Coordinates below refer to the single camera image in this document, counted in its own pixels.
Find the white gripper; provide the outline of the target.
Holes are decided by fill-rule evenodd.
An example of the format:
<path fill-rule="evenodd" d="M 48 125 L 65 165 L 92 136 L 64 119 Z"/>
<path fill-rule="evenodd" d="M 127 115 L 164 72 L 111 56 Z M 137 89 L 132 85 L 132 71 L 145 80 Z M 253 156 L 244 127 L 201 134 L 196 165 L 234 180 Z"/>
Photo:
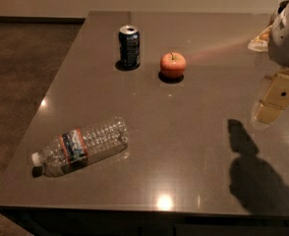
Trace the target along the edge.
<path fill-rule="evenodd" d="M 269 58 L 289 67 L 289 1 L 280 4 L 274 19 L 268 44 Z M 255 119 L 263 124 L 273 123 L 289 106 L 289 68 L 279 70 L 259 101 Z"/>

